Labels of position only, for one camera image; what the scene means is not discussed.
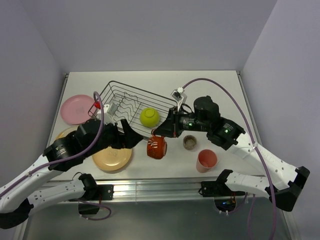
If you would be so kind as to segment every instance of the green bowl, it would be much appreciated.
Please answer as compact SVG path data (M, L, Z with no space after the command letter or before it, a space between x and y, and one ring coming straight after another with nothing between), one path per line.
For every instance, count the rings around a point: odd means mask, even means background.
M153 128L159 123L160 116L156 109L147 107L140 114L140 122L143 126Z

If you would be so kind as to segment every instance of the orange plate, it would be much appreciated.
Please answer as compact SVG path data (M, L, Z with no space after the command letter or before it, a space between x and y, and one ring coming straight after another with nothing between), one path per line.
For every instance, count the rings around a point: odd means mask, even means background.
M127 164L127 162L129 162L131 154L131 149L113 149L108 147L96 154L93 154L92 159L95 165L101 170L115 171L122 168Z
M61 139L61 138L64 138L65 136L67 136L69 133L73 132L73 131L76 131L78 128L78 126L72 126L72 127L69 127L65 130L63 130L62 132L59 133L58 136L56 136L55 140L57 139Z

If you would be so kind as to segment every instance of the plate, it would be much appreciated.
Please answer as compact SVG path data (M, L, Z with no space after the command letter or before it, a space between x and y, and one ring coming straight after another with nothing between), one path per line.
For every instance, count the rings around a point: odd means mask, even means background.
M67 129L63 130L62 132L60 132L58 134L58 136L56 136L55 140L57 139L61 139L64 138L65 136L67 136L69 133L76 131L78 128L78 126L72 126L72 127L68 127Z
M81 94L72 96L61 106L61 117L67 124L83 124L91 118L88 115L88 111L94 102L95 100L88 95Z
M92 155L95 165L104 171L115 171L124 167L130 160L132 149L108 147Z

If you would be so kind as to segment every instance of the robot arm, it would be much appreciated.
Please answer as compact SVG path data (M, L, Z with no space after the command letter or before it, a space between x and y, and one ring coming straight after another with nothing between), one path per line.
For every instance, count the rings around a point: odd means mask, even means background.
M169 110L166 120L153 133L177 138L183 131L206 132L206 137L213 144L239 156L264 175L265 169L255 151L255 148L258 148L271 176L276 206L284 211L292 211L310 171L303 166L297 168L290 165L260 144L251 142L250 136L241 126L221 117L219 106L209 96L197 98L193 102L194 112L186 113L182 101L185 101L187 96L179 96L183 92L183 89L173 91L171 96L176 100L177 107ZM243 175L225 169L216 181L233 192L257 194L271 201L270 185L266 177Z
M85 158L100 150L107 147L131 149L143 139L142 135L132 130L125 119L121 120L123 133L118 131L116 124L105 123L93 147L85 154L79 155L93 142L100 124L99 119L90 119L81 124L76 131L57 139L27 170L0 188L0 228L15 227L33 213L59 202L92 199L97 192L97 184L90 174L82 174L78 179L52 188L38 189L52 178L82 164ZM50 164L75 155L79 156L72 160Z

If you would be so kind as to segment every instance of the drying rack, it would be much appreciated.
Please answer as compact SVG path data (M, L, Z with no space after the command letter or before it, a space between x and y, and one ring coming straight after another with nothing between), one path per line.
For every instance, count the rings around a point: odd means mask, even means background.
M127 119L131 128L141 134L145 140L150 138L153 129L164 122L169 109L177 105L173 99L118 81L110 81L102 90L100 96L103 105L116 104L117 108L113 119L117 122L119 130L122 131L120 120ZM145 127L140 122L140 114L145 108L154 108L159 113L159 123L153 128ZM96 118L95 111L96 108L92 106L88 114Z

